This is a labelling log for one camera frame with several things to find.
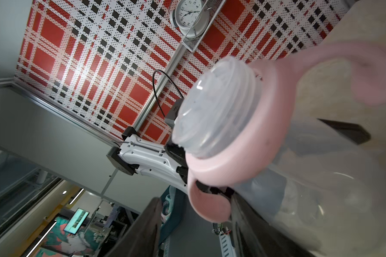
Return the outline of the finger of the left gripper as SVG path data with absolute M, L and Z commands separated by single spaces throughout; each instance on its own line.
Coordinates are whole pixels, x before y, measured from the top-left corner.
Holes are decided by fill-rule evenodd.
M 359 124 L 331 121 L 319 119 L 319 121 L 327 124 L 332 129 L 336 130 L 340 135 L 350 139 L 357 145 L 369 142 L 372 138 L 371 134 Z

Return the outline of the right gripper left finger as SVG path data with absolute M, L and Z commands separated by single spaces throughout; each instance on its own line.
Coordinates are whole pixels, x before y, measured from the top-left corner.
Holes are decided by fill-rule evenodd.
M 162 202 L 153 198 L 107 257 L 155 257 L 158 253 Z

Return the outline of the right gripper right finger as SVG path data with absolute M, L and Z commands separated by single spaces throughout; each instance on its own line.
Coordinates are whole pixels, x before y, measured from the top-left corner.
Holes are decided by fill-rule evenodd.
M 231 219 L 238 257 L 313 256 L 272 227 L 237 193 L 231 198 Z

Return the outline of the clear baby bottle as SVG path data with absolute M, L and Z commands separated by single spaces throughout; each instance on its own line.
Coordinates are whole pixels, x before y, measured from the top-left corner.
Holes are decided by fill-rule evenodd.
M 204 73 L 179 110 L 172 140 L 199 159 L 225 150 L 262 95 L 262 77 L 233 57 Z M 386 240 L 386 179 L 355 143 L 323 122 L 292 115 L 279 151 L 231 187 L 270 225 L 311 251 L 359 256 Z

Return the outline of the pink bottle handle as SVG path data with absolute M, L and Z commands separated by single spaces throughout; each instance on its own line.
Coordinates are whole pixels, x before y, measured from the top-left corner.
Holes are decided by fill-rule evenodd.
M 262 77 L 262 95 L 249 123 L 217 155 L 199 159 L 186 155 L 189 168 L 187 194 L 196 213 L 213 223 L 226 222 L 231 214 L 228 199 L 207 194 L 197 182 L 231 186 L 256 177 L 272 162 L 293 115 L 297 83 L 313 66 L 343 57 L 351 62 L 351 90 L 361 103 L 386 103 L 386 47 L 363 42 L 337 42 L 307 48 L 278 60 L 260 59 L 247 64 Z

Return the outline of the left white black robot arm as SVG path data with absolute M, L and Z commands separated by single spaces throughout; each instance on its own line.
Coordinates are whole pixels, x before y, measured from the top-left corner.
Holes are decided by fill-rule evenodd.
M 122 134 L 124 141 L 107 153 L 118 170 L 130 176 L 136 174 L 160 179 L 187 193 L 188 166 L 185 151 L 170 139 L 166 145 L 144 140 L 133 127 Z

